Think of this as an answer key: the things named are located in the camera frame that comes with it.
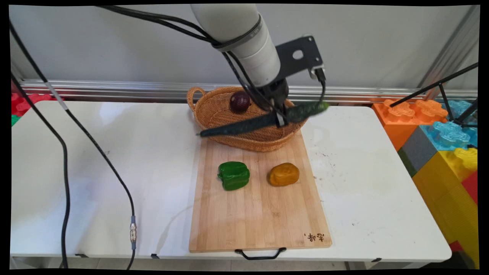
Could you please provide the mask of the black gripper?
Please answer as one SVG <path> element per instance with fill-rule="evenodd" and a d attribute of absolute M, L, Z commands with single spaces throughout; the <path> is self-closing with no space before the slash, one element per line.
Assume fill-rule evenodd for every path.
<path fill-rule="evenodd" d="M 258 87 L 257 106 L 264 111 L 269 111 L 274 105 L 272 113 L 275 116 L 275 125 L 282 128 L 288 125 L 287 111 L 295 107 L 295 104 L 288 98 L 289 87 L 286 79 L 281 79 L 268 85 Z"/>

